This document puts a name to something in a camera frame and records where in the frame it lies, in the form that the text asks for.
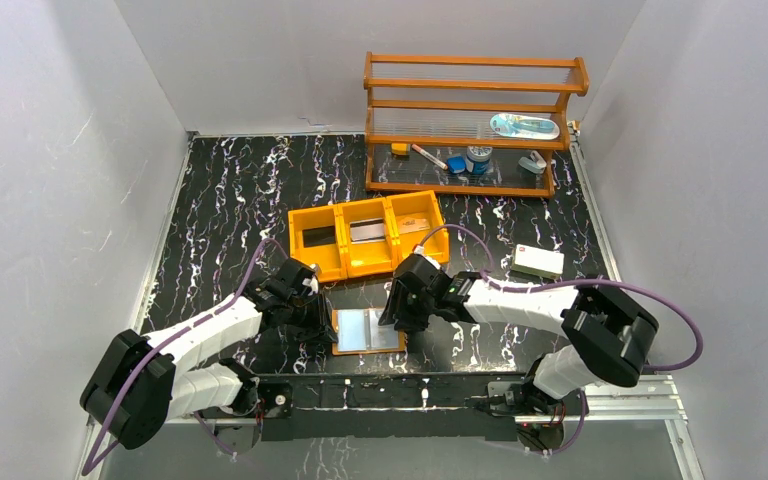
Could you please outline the orange three-compartment plastic bin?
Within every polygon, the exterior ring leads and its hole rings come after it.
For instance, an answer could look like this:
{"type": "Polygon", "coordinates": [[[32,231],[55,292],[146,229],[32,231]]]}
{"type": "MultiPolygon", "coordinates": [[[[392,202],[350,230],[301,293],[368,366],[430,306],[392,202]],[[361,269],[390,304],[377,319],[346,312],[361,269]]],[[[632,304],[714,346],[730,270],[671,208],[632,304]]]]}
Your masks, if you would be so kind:
{"type": "Polygon", "coordinates": [[[444,264],[443,223],[430,190],[295,209],[288,212],[290,256],[316,266],[324,283],[390,273],[418,245],[444,264]]]}

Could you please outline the orange leather card holder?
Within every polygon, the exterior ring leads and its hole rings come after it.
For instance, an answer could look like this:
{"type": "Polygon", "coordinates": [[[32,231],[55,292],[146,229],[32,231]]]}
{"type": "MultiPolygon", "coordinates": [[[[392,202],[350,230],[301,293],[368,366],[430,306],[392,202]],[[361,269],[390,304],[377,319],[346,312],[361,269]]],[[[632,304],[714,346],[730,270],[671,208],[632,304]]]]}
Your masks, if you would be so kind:
{"type": "Polygon", "coordinates": [[[332,313],[337,342],[335,356],[398,353],[407,349],[406,336],[392,326],[379,324],[382,309],[341,309],[332,313]]]}

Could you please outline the white numbered card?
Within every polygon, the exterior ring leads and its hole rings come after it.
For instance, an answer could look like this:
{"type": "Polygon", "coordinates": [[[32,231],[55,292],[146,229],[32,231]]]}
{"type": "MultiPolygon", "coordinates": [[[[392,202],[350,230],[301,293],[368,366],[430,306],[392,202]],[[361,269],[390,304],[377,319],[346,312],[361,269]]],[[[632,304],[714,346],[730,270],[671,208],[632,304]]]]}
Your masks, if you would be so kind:
{"type": "Polygon", "coordinates": [[[381,218],[350,222],[349,238],[353,244],[385,241],[387,238],[385,222],[381,218]]]}

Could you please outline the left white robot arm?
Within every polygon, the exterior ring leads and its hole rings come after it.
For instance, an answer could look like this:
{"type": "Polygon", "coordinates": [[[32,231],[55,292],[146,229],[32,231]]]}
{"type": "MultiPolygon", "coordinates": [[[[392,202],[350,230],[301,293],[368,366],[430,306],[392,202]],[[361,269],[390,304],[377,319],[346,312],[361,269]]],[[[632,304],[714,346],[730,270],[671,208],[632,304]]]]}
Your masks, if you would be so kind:
{"type": "Polygon", "coordinates": [[[225,348],[283,326],[303,342],[334,343],[331,311],[312,266],[288,258],[214,308],[164,330],[133,330],[111,341],[79,404],[132,450],[170,419],[223,408],[235,416],[264,410],[261,379],[232,359],[202,362],[225,348]]]}

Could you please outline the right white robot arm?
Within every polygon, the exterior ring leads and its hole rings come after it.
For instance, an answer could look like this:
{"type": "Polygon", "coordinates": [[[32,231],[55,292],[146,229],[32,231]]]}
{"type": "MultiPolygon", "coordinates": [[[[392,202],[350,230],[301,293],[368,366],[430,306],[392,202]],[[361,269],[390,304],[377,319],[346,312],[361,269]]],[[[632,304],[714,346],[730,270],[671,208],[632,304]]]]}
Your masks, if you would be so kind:
{"type": "Polygon", "coordinates": [[[432,317],[503,322],[565,338],[567,346],[543,355],[526,375],[524,403],[537,414],[597,382],[636,386],[659,328],[636,301],[602,279],[557,288],[504,285],[479,272],[451,276],[430,257],[412,253],[394,272],[379,323],[413,333],[427,329],[432,317]]]}

